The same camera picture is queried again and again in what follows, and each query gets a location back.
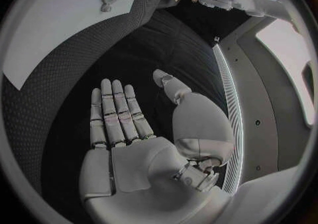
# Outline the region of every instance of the black floor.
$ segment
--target black floor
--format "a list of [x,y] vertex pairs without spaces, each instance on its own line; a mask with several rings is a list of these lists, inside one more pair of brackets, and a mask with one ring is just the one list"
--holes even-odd
[[44,199],[74,223],[91,223],[81,205],[78,179],[90,148],[91,90],[104,78],[132,84],[154,132],[172,140],[174,105],[154,84],[160,68],[212,99],[227,113],[222,81],[211,46],[166,11],[117,43],[70,92],[51,127],[42,162]]

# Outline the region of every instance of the curved white surface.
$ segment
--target curved white surface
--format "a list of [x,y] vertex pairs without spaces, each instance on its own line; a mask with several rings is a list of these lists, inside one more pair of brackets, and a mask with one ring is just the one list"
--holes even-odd
[[119,0],[111,12],[101,12],[101,0],[17,0],[9,16],[12,29],[4,74],[21,89],[26,79],[59,44],[100,21],[129,13],[134,0]]

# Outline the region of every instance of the white surface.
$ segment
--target white surface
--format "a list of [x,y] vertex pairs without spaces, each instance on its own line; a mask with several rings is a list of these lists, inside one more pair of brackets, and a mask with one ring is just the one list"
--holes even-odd
[[17,1],[17,28],[8,45],[4,73],[21,89],[35,67],[54,48],[81,30],[111,17],[129,13],[134,0],[119,0],[111,12],[101,12],[101,0],[32,0]]
[[258,32],[256,37],[273,53],[289,75],[301,101],[306,121],[312,125],[314,105],[302,76],[305,65],[310,61],[304,38],[290,23],[279,19]]

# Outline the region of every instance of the textured mesh fabric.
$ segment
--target textured mesh fabric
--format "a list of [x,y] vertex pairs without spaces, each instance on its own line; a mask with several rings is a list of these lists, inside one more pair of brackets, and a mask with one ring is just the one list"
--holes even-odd
[[36,67],[20,91],[4,77],[6,133],[17,162],[38,192],[41,192],[43,148],[65,97],[102,54],[150,19],[159,1],[135,0],[129,14],[75,34]]

